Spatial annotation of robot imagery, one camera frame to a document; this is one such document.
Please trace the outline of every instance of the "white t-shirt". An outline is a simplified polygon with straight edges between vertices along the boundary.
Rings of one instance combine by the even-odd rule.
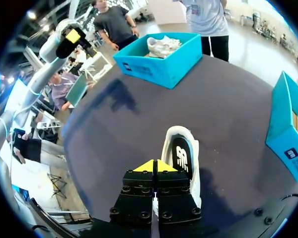
[[[220,0],[182,0],[187,7],[191,32],[201,36],[228,36],[227,20]]]
[[[86,53],[84,51],[80,51],[77,55],[77,58],[76,60],[79,62],[79,63],[85,63],[86,61]]]

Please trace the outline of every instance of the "table surface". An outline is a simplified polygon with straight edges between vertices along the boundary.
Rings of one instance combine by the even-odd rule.
[[[114,66],[63,129],[70,173],[91,216],[109,221],[125,171],[159,159],[174,125],[190,129],[200,142],[206,225],[229,226],[288,195],[296,182],[265,145],[271,94],[255,75],[208,56],[173,90]]]

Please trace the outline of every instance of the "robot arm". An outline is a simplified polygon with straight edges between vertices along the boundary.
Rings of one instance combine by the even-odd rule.
[[[92,57],[96,55],[91,44],[85,39],[86,35],[80,29],[74,20],[65,19],[61,21],[56,31],[49,37],[48,41],[42,46],[40,56],[46,64],[39,69],[28,84],[28,92],[20,108],[5,111],[0,117],[0,150],[7,138],[12,123],[15,121],[20,127],[23,127],[32,105],[41,95],[41,91],[47,85],[55,72],[63,67],[67,62],[68,56],[73,50],[81,45],[83,49]],[[9,169],[3,159],[0,157],[0,183],[6,192],[6,196],[11,205],[20,210],[20,204],[14,196],[11,187],[11,178]],[[32,212],[26,209],[28,215],[26,221],[32,224]]]

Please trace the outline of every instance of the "blue box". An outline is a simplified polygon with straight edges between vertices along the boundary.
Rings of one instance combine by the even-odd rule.
[[[145,57],[147,39],[162,40],[164,36],[180,40],[181,47],[165,59]],[[172,89],[202,57],[201,35],[193,33],[148,34],[132,42],[114,55],[124,74]]]
[[[298,182],[298,85],[282,72],[272,97],[272,113],[266,144],[284,162]]]

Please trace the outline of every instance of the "laptop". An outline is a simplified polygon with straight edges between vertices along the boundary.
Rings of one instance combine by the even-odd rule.
[[[88,86],[86,78],[84,77],[84,75],[81,75],[80,77],[78,77],[78,79],[66,95],[66,99],[73,105],[73,107],[76,107],[82,97],[85,95],[87,88]]]

